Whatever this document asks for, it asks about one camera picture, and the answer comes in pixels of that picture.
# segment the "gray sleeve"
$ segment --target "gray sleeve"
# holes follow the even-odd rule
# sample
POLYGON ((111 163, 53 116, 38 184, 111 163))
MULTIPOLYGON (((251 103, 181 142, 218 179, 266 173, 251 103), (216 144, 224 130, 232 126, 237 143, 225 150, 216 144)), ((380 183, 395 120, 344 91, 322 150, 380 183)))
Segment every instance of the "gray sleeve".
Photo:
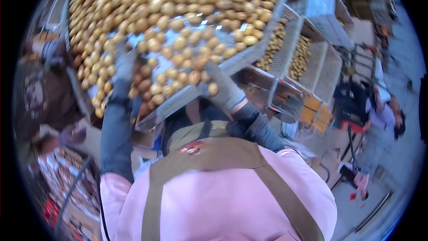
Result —
POLYGON ((273 152, 284 149, 284 144, 279 139, 273 128, 269 126, 269 120, 260 113, 251 103, 245 104, 233 115, 242 130, 244 137, 250 142, 257 142, 258 145, 273 152))
MULTIPOLYGON (((131 83, 116 80, 110 101, 126 101, 131 83)), ((108 104, 101 129, 101 175, 113 172, 134 182, 131 167, 132 128, 126 104, 108 104)))

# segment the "brown apron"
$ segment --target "brown apron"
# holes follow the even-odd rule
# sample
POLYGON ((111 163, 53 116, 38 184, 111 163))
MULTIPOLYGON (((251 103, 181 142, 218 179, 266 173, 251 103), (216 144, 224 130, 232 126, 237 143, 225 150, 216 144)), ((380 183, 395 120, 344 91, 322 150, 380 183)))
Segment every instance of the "brown apron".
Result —
POLYGON ((258 145, 227 137, 225 121, 203 122, 171 136, 168 156, 152 164, 141 240, 160 240, 163 185, 188 170, 254 169, 303 241, 324 241, 311 214, 260 153, 258 145))

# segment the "apron logo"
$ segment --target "apron logo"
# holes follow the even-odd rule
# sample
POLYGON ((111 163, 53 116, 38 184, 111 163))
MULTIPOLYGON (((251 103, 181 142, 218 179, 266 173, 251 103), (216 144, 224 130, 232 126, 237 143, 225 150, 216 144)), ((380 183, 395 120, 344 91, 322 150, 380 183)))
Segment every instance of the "apron logo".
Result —
POLYGON ((180 148, 180 153, 187 153, 189 155, 201 154, 201 148, 205 146, 200 140, 189 142, 180 148))

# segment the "purple glove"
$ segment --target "purple glove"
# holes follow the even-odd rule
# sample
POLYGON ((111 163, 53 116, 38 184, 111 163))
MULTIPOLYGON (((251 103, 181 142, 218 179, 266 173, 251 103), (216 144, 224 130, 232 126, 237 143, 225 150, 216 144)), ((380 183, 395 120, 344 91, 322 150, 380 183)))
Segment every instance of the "purple glove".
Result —
POLYGON ((73 132, 73 129, 75 128, 76 124, 71 124, 61 131, 58 135, 58 140, 60 141, 61 146, 76 145, 84 142, 86 139, 86 128, 84 127, 77 132, 73 132))

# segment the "metal frame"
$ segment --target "metal frame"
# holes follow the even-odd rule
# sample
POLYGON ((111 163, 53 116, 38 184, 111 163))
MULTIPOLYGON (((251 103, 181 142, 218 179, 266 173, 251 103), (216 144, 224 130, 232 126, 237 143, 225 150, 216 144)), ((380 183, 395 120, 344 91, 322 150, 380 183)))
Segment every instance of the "metal frame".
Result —
MULTIPOLYGON (((283 3, 286 1, 287 0, 277 0, 277 4, 273 10, 272 19, 263 31, 265 34, 264 37, 256 45, 249 47, 243 52, 240 52, 232 58, 224 61, 220 65, 220 68, 222 70, 228 73, 228 75, 233 75, 234 73, 238 72, 239 70, 243 69, 244 67, 253 63, 264 55, 264 52, 269 42, 270 34, 273 32, 275 25, 280 18, 282 9, 284 7, 283 3)), ((67 50, 71 53, 69 43, 70 40, 68 37, 69 2, 70 0, 66 0, 64 4, 64 8, 61 15, 61 26, 65 34, 67 50)), ((94 112, 94 108, 91 104, 88 94, 84 92, 81 86, 79 85, 75 70, 69 69, 67 73, 69 74, 70 80, 72 82, 73 90, 77 95, 79 107, 81 107, 82 112, 85 115, 90 116, 94 112)), ((145 118, 138 121, 135 126, 135 130, 145 132, 153 128, 154 126, 165 120, 168 116, 172 115, 175 111, 188 104, 190 101, 197 98, 198 96, 200 96, 200 92, 196 87, 189 85, 186 86, 178 93, 174 94, 170 99, 165 101, 156 110, 152 111, 145 118)))

